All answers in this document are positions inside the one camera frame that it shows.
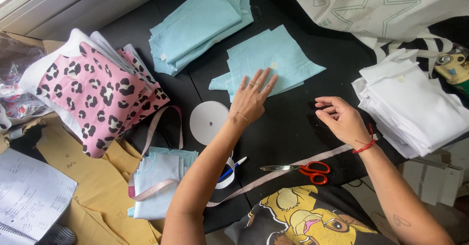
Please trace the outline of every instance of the red string bracelet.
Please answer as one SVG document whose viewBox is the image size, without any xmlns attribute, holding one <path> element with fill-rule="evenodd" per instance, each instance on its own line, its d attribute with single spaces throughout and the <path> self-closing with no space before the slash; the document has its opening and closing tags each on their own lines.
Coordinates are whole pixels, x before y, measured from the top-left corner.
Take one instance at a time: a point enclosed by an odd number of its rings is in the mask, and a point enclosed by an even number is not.
<svg viewBox="0 0 469 245">
<path fill-rule="evenodd" d="M 372 128 L 372 125 L 371 124 L 368 124 L 369 127 L 370 127 L 370 133 L 372 134 L 372 138 L 373 138 L 373 128 Z M 373 146 L 373 144 L 375 143 L 375 139 L 372 139 L 372 142 L 366 144 L 365 146 L 363 146 L 363 148 L 361 148 L 360 150 L 356 151 L 356 150 L 353 150 L 352 153 L 358 153 L 358 152 L 363 152 L 364 150 L 367 150 L 369 149 L 371 146 Z"/>
</svg>

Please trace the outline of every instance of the black t-shirt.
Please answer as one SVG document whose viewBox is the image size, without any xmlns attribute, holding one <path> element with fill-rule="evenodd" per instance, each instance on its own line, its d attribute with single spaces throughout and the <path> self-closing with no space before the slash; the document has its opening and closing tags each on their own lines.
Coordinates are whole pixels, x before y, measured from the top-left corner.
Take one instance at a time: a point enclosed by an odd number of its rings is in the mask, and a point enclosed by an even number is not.
<svg viewBox="0 0 469 245">
<path fill-rule="evenodd" d="M 313 185 L 275 192 L 225 233 L 237 245 L 395 245 L 348 191 Z"/>
</svg>

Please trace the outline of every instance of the hand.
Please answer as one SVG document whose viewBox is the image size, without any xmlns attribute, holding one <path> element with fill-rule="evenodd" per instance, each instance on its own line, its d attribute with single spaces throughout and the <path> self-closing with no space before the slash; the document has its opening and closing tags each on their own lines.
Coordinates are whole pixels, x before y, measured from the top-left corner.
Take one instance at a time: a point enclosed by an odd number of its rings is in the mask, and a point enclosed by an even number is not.
<svg viewBox="0 0 469 245">
<path fill-rule="evenodd" d="M 323 110 L 317 110 L 316 115 L 339 140 L 355 150 L 363 148 L 372 141 L 360 113 L 342 98 L 321 97 L 315 100 L 316 107 L 329 106 Z"/>
<path fill-rule="evenodd" d="M 275 74 L 270 79 L 270 82 L 264 87 L 264 89 L 261 90 L 267 79 L 267 76 L 269 75 L 269 72 L 270 68 L 267 68 L 264 71 L 259 69 L 255 73 L 254 77 L 252 77 L 251 81 L 249 81 L 248 86 L 246 86 L 248 77 L 243 77 L 241 85 L 239 86 L 238 91 L 234 95 L 233 102 L 231 103 L 231 111 L 229 112 L 230 116 L 238 119 L 241 118 L 243 122 L 248 124 L 248 122 L 242 116 L 233 111 L 243 114 L 249 123 L 254 122 L 266 111 L 264 108 L 264 102 L 270 92 L 272 92 L 272 89 L 278 79 L 278 75 Z"/>
</svg>

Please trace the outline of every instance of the tattoo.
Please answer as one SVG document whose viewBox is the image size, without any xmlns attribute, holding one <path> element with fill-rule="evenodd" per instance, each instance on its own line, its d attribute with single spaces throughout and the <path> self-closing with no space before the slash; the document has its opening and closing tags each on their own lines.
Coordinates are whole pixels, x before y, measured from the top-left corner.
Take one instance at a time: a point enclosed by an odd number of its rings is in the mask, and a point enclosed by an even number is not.
<svg viewBox="0 0 469 245">
<path fill-rule="evenodd" d="M 412 225 L 410 222 L 399 217 L 398 215 L 394 215 L 394 222 L 396 223 L 398 227 L 400 227 L 401 225 L 405 227 L 410 227 Z"/>
</svg>

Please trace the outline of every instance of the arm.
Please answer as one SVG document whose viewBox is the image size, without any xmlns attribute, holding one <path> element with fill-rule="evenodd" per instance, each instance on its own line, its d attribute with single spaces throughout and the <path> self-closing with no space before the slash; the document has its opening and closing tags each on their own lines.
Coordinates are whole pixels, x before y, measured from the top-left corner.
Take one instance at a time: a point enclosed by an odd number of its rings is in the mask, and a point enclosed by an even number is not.
<svg viewBox="0 0 469 245">
<path fill-rule="evenodd" d="M 205 244 L 203 210 L 212 196 L 226 160 L 248 126 L 246 119 L 233 111 L 240 112 L 250 122 L 264 113 L 264 101 L 277 81 L 277 75 L 274 75 L 259 92 L 269 71 L 269 68 L 264 72 L 259 70 L 248 86 L 247 77 L 244 76 L 225 124 L 187 171 L 174 193 L 166 213 L 162 244 Z"/>
<path fill-rule="evenodd" d="M 359 150 L 371 142 L 360 114 L 337 97 L 316 98 L 316 111 L 338 139 Z M 376 144 L 360 152 L 386 218 L 404 244 L 454 244 Z"/>
</svg>

